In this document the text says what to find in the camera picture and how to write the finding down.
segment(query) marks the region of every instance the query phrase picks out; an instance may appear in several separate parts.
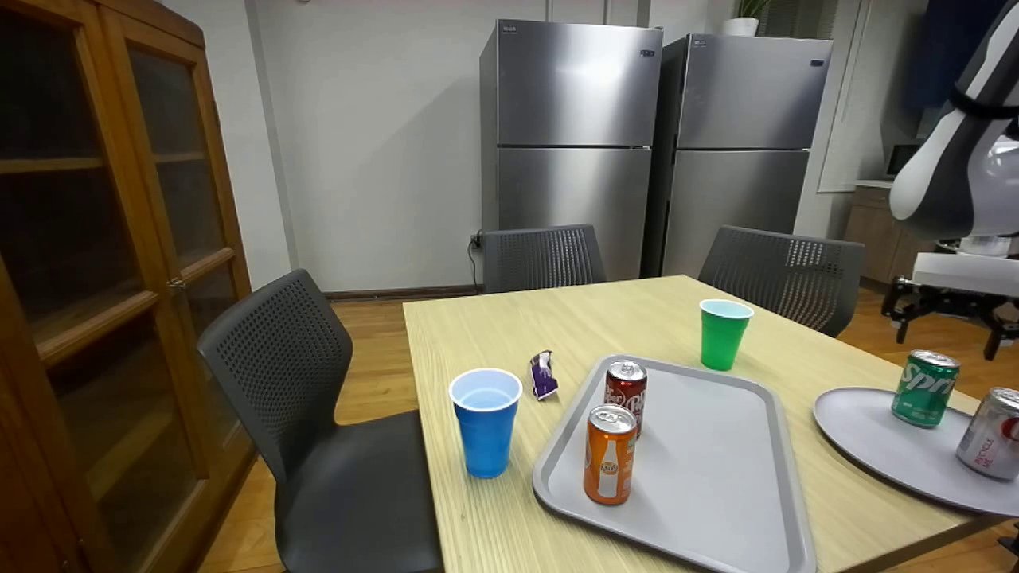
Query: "blue plastic cup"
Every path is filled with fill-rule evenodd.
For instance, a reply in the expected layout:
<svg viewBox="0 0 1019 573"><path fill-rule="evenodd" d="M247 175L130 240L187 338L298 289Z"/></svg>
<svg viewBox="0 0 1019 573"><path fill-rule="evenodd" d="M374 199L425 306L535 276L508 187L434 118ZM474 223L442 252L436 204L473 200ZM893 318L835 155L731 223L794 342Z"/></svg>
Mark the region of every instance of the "blue plastic cup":
<svg viewBox="0 0 1019 573"><path fill-rule="evenodd" d="M473 477L508 470L518 391L518 379L508 370L469 370L453 379L448 398Z"/></svg>

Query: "table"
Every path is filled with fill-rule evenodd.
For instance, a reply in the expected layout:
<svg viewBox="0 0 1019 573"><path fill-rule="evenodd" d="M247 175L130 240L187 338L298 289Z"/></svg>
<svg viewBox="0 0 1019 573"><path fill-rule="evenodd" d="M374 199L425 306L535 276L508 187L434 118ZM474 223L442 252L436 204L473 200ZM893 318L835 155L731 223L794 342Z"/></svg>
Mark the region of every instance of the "table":
<svg viewBox="0 0 1019 573"><path fill-rule="evenodd" d="M405 306L445 571L681 571L552 515L532 495L532 470L601 357L699 365L703 295L718 289L662 276ZM561 402L523 394L509 470L498 481L469 477L448 383L473 365L505 365L530 386L530 357L540 350L556 350ZM747 330L732 376L768 386L785 405L823 571L889 567L998 523L868 474L817 430L811 405L823 391L895 390L898 374L895 363L764 308Z"/></svg>

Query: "gray tray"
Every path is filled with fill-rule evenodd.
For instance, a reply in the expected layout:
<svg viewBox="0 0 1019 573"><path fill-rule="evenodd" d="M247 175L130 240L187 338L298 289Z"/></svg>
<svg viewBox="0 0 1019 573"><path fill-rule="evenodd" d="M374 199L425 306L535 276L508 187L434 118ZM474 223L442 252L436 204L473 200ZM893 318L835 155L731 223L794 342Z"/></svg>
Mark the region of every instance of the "gray tray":
<svg viewBox="0 0 1019 573"><path fill-rule="evenodd" d="M583 495L587 419L605 391L591 376L535 469L535 498L566 520L708 571L819 571L785 414L768 390L653 361L634 495Z"/></svg>
<svg viewBox="0 0 1019 573"><path fill-rule="evenodd" d="M990 481L955 457L969 414L945 410L937 430L893 416L893 391L839 390L817 402L817 422L853 463L945 507L1019 515L1019 481Z"/></svg>

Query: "soda can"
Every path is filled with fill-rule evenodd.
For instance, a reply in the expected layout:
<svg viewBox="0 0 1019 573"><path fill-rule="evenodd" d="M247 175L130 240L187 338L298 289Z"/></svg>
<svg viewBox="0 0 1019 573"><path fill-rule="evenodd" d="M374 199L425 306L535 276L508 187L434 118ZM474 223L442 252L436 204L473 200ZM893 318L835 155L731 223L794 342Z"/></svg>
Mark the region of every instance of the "soda can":
<svg viewBox="0 0 1019 573"><path fill-rule="evenodd" d="M643 422L648 374L637 361L611 361L605 374L605 405L620 405Z"/></svg>
<svg viewBox="0 0 1019 573"><path fill-rule="evenodd" d="M994 390L969 430L959 439L955 455L998 481L1015 481L1019 474L1019 391Z"/></svg>
<svg viewBox="0 0 1019 573"><path fill-rule="evenodd" d="M912 350L903 370L893 414L912 426L933 430L937 422L943 422L955 376L959 363L945 353Z"/></svg>
<svg viewBox="0 0 1019 573"><path fill-rule="evenodd" d="M630 500L637 416L619 405L599 405L587 422L583 491L592 502L620 507Z"/></svg>

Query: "black chair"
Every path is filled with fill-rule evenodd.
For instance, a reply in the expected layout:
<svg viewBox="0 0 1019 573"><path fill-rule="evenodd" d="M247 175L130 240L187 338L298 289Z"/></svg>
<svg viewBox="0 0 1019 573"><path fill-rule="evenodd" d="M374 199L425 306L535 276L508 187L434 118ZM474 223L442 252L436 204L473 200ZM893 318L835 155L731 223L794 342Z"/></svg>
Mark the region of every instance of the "black chair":
<svg viewBox="0 0 1019 573"><path fill-rule="evenodd" d="M702 279L839 338L853 312L864 241L723 227Z"/></svg>
<svg viewBox="0 0 1019 573"><path fill-rule="evenodd" d="M419 410L334 422L355 345L307 272L235 301L199 350L279 477L288 571L439 571Z"/></svg>
<svg viewBox="0 0 1019 573"><path fill-rule="evenodd" d="M480 259L489 292L605 279L592 227L480 229L473 255Z"/></svg>

